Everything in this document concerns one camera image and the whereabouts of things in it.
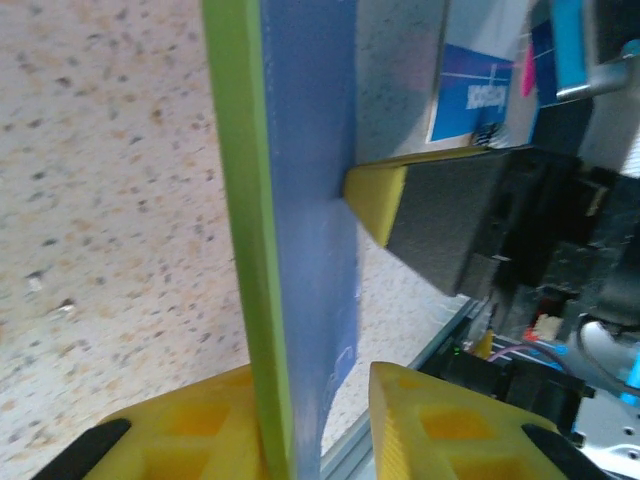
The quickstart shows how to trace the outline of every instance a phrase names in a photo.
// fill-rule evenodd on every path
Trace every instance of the yellow component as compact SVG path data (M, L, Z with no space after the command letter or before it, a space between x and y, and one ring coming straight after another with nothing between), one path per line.
M402 198L408 166L468 157L486 150L484 147L456 148L359 165L347 173L345 199L374 241L385 247Z
M131 428L85 480L266 480L249 365L125 408Z
M491 355L491 346L493 345L493 330L488 329L484 336L473 348L473 354L476 357L480 357L484 360Z
M378 480L561 480L521 426L549 420L391 363L371 365Z
M345 199L373 240L385 247L391 235L407 167L356 167L347 174Z

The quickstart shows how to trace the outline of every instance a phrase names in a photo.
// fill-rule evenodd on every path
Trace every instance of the speckled countertop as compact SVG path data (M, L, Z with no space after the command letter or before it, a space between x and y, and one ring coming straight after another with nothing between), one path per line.
M28 478L106 414L248 361L196 0L0 0L0 464ZM367 366L450 315L363 237Z

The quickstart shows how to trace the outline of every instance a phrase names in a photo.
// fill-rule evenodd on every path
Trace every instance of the blue board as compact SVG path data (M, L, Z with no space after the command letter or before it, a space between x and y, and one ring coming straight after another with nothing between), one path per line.
M447 44L442 57L438 108L431 140L502 123L509 103L513 62Z
M336 389L355 363L356 1L262 2L267 128L299 479L318 478Z
M541 107L554 105L558 102L556 92L555 48L553 45L553 29L551 20L546 20L531 29L533 45L533 61L536 68L536 87L538 89L538 103Z

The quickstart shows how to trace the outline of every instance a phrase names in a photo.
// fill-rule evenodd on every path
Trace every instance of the cable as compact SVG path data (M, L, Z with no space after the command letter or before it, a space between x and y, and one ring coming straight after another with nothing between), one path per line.
M612 480L633 480L633 478L631 477L627 477L627 476L621 476L622 474L620 473L613 473L613 472L604 472L605 475L608 475L609 478L611 478Z
M518 344L518 345L511 345L509 347L504 347L504 348L498 350L497 352L495 352L494 354L492 354L489 358L487 358L487 362L493 362L498 357L501 357L502 355L504 355L506 353L518 352L520 350L536 350L537 352L540 352L541 354L543 354L546 357L548 357L550 360L553 360L558 365L560 365L560 368L562 368L562 370L564 370L564 373L566 373L567 375L574 376L573 372L571 371L571 369L567 366L566 363L564 363L564 360L562 360L555 353L547 350L546 348L541 347L540 345L536 345L535 343L521 343L521 344Z
M576 332L576 346L578 347L578 351L582 353L582 356L589 362L589 364L594 367L600 376L602 376L609 385L611 385L616 390L620 390L621 392L628 393L629 395L633 395L635 397L640 397L640 388L632 387L631 385L627 385L627 382L620 380L611 372L609 372L606 368L604 368L596 357L594 357L585 347L584 345L584 335L582 334L584 328L590 323L600 323L599 320L595 320L593 318L585 315L578 326L578 330Z

